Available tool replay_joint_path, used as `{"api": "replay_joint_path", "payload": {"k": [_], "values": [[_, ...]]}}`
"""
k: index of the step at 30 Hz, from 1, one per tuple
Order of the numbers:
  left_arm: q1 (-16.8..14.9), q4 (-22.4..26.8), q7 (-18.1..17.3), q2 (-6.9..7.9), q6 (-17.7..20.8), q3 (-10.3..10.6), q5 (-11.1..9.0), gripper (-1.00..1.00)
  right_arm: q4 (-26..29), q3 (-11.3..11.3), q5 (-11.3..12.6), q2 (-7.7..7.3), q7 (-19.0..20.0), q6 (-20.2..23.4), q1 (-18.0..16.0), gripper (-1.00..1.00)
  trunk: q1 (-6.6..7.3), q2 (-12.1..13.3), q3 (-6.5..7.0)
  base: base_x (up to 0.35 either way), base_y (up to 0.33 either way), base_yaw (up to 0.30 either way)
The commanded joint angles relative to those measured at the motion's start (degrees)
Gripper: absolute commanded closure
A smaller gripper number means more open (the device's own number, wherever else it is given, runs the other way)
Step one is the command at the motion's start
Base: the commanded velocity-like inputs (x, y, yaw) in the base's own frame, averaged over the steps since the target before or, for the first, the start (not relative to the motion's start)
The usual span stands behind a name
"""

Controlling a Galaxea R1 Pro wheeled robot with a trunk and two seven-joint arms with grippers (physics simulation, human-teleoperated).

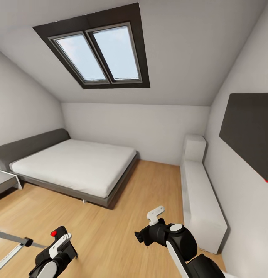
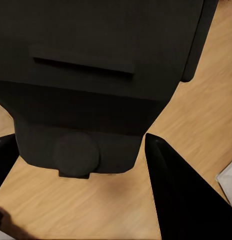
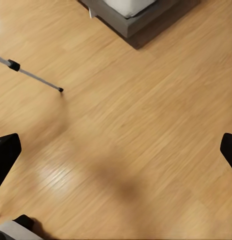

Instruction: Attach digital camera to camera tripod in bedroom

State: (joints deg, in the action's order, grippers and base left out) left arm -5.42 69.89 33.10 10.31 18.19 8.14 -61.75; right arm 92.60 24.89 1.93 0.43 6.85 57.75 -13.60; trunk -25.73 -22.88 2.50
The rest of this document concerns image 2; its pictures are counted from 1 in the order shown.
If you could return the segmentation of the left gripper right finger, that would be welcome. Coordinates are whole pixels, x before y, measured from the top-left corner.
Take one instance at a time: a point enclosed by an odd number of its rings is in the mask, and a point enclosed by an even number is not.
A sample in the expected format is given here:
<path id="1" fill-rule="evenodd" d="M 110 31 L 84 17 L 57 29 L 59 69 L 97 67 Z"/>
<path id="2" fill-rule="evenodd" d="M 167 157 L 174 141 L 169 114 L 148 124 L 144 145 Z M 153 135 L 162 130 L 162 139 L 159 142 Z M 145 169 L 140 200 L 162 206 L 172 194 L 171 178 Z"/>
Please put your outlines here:
<path id="1" fill-rule="evenodd" d="M 168 142 L 144 135 L 162 240 L 232 240 L 232 207 Z"/>

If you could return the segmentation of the digital camera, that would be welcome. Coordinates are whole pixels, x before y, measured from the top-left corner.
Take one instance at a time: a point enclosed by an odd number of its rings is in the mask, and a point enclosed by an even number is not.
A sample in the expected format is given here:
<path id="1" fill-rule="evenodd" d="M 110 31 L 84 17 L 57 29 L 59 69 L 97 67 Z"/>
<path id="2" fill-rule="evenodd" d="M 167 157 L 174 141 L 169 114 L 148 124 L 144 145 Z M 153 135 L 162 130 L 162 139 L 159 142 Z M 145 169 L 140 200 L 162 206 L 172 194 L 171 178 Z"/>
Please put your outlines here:
<path id="1" fill-rule="evenodd" d="M 20 156 L 64 178 L 134 168 L 190 82 L 219 0 L 0 0 L 0 105 Z"/>

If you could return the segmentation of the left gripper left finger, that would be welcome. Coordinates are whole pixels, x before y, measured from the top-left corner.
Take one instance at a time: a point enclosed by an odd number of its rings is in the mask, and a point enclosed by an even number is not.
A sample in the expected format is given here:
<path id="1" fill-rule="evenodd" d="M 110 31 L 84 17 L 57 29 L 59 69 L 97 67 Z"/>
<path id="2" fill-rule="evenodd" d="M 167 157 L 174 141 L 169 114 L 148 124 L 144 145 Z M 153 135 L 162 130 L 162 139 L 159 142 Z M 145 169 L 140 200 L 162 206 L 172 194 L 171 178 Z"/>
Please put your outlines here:
<path id="1" fill-rule="evenodd" d="M 19 156 L 15 133 L 0 137 L 0 187 Z"/>

